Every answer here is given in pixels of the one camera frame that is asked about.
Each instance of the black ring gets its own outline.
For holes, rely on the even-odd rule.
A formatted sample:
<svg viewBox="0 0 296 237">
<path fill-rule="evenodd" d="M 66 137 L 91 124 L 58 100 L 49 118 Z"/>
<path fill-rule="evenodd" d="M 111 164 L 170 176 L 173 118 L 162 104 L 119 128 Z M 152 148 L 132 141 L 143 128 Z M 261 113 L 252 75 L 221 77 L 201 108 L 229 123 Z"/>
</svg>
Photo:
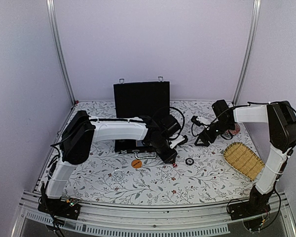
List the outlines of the black ring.
<svg viewBox="0 0 296 237">
<path fill-rule="evenodd" d="M 194 164 L 194 160 L 193 160 L 192 158 L 187 158 L 187 159 L 185 160 L 185 163 L 186 163 L 187 165 L 193 165 L 193 164 Z"/>
</svg>

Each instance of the orange disc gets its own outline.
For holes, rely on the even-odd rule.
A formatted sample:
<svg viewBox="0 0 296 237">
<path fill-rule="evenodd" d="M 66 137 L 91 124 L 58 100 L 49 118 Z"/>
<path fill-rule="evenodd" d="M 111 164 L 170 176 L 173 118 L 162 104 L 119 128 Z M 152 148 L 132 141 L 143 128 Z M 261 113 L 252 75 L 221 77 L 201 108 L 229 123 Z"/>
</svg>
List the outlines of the orange disc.
<svg viewBox="0 0 296 237">
<path fill-rule="evenodd" d="M 139 159 L 135 159 L 132 161 L 132 167 L 135 168 L 135 169 L 138 169 L 140 167 L 142 167 L 143 163 L 141 160 Z"/>
</svg>

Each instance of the floral pattern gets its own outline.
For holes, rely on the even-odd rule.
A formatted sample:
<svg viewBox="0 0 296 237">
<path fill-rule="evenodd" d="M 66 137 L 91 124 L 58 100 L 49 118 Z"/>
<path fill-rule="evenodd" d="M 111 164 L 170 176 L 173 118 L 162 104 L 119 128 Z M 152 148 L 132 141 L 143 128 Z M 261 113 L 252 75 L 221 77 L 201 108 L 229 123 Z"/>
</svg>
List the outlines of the floral pattern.
<svg viewBox="0 0 296 237">
<path fill-rule="evenodd" d="M 114 141 L 93 143 L 89 159 L 72 173 L 63 196 L 141 205 L 197 204 L 247 197 L 253 182 L 230 167 L 222 157 L 223 150 L 233 142 L 242 142 L 256 152 L 242 124 L 240 132 L 232 140 L 218 137 L 209 147 L 194 145 L 190 119 L 196 115 L 212 121 L 215 118 L 212 103 L 171 102 L 171 106 L 183 112 L 185 128 L 182 135 L 188 136 L 188 142 L 176 148 L 176 165 L 164 164 L 156 158 L 143 160 L 142 167 L 134 169 L 131 162 L 135 157 L 131 154 L 116 154 Z M 89 115 L 98 117 L 115 117 L 114 101 L 78 103 L 72 117 L 79 110 L 86 110 Z M 178 112 L 171 113 L 182 122 Z M 193 129 L 194 133 L 198 133 L 202 128 Z M 186 158 L 194 159 L 194 164 L 186 165 Z M 48 168 L 42 181 L 47 180 L 47 173 Z"/>
</svg>

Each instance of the brown basket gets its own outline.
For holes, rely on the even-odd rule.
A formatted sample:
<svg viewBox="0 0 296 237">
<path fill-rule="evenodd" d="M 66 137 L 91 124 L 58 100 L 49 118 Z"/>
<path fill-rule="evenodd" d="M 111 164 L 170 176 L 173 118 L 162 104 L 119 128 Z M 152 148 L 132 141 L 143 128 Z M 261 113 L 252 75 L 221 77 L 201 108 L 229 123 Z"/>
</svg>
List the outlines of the brown basket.
<svg viewBox="0 0 296 237">
<path fill-rule="evenodd" d="M 223 158 L 231 167 L 252 181 L 264 167 L 263 161 L 241 142 L 235 142 L 229 145 L 223 153 Z"/>
</svg>

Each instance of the white wall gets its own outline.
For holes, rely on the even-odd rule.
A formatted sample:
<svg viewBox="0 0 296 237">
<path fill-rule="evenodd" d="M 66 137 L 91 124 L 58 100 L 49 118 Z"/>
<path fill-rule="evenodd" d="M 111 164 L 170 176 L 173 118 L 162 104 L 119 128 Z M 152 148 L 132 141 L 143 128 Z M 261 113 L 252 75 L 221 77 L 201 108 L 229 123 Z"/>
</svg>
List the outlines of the white wall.
<svg viewBox="0 0 296 237">
<path fill-rule="evenodd" d="M 46 1 L 0 0 L 0 237 L 69 109 Z"/>
<path fill-rule="evenodd" d="M 258 31 L 240 103 L 288 100 L 296 109 L 296 0 L 262 1 Z M 266 126 L 249 126 L 262 157 L 267 157 Z M 281 186 L 296 221 L 296 148 Z"/>
<path fill-rule="evenodd" d="M 113 99 L 113 84 L 171 82 L 172 99 L 231 100 L 253 0 L 57 0 L 78 100 Z"/>
</svg>

